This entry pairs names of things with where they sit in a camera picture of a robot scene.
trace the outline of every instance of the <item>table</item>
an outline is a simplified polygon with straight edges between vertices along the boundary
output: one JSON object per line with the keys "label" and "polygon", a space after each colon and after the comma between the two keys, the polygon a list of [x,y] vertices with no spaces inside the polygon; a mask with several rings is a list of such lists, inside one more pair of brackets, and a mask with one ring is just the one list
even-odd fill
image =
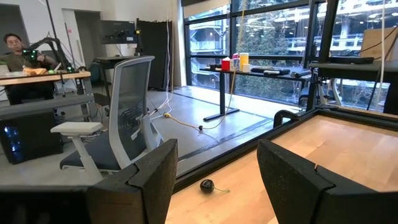
{"label": "table", "polygon": [[[381,68],[381,62],[379,61],[364,65],[310,63],[309,67],[318,68],[318,77],[321,78],[345,78],[369,82],[380,81],[380,78],[376,80],[377,74]],[[398,106],[396,101],[394,101],[394,99],[398,98],[398,61],[386,62],[383,82],[390,83],[386,104],[384,105],[384,112],[398,114]],[[313,96],[315,97],[315,87],[313,87],[313,91],[310,89],[307,109],[313,108]]]}
{"label": "table", "polygon": [[97,104],[101,106],[108,106],[111,104],[111,94],[109,92],[108,81],[106,78],[105,70],[114,69],[117,63],[134,57],[137,56],[132,55],[132,56],[118,56],[118,57],[117,56],[98,57],[94,59],[94,62],[98,63],[101,67],[100,73],[103,79],[105,92],[106,92],[106,96],[99,93],[95,93],[95,101],[97,102]]}
{"label": "table", "polygon": [[82,82],[77,81],[78,86],[79,83],[84,84],[84,91],[81,88],[78,93],[83,92],[83,94],[77,96],[69,96],[63,97],[53,100],[43,100],[32,103],[23,103],[20,105],[11,105],[11,106],[3,106],[0,107],[0,118],[10,118],[21,116],[27,113],[32,113],[35,111],[41,111],[46,109],[54,109],[63,106],[71,106],[71,105],[81,105],[81,110],[83,114],[93,114],[94,111],[97,110],[94,103],[94,95],[93,88],[91,86],[90,81],[91,73],[90,72],[76,72],[76,73],[68,73],[68,74],[53,74],[53,75],[37,75],[37,76],[26,76],[21,75],[20,73],[13,76],[12,74],[1,75],[0,76],[0,86],[7,85],[18,85],[18,84],[26,84],[26,83],[35,83],[35,82],[55,82],[62,79],[76,78],[82,80]]}
{"label": "table", "polygon": [[[398,190],[395,131],[318,115],[273,142],[371,189]],[[166,224],[278,224],[256,151],[203,179],[231,192],[204,195],[199,180],[172,196]]]}
{"label": "table", "polygon": [[[302,68],[288,68],[292,72],[302,72]],[[223,71],[223,70],[212,70],[209,68],[201,68],[201,71],[207,71],[207,72],[219,72],[220,73],[220,113],[216,115],[212,115],[206,118],[203,118],[204,121],[211,121],[212,119],[220,118],[224,116],[225,114],[231,114],[238,112],[239,109],[229,109],[228,112],[225,110],[225,76],[224,74],[234,74],[232,71]],[[261,78],[275,78],[275,79],[280,79],[280,80],[290,80],[290,81],[299,81],[302,82],[301,87],[304,88],[305,82],[307,82],[310,78],[310,75],[306,75],[304,77],[292,77],[290,74],[288,75],[265,75],[263,73],[257,73],[257,72],[239,72],[237,71],[235,73],[236,75],[247,75],[247,76],[252,76],[252,77],[261,77]]]}

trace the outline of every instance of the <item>monitor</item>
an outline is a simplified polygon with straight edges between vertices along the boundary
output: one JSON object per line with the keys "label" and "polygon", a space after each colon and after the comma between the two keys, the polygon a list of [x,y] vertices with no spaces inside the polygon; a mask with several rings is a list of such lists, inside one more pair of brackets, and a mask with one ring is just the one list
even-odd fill
{"label": "monitor", "polygon": [[131,21],[101,21],[101,44],[136,44],[136,23]]}

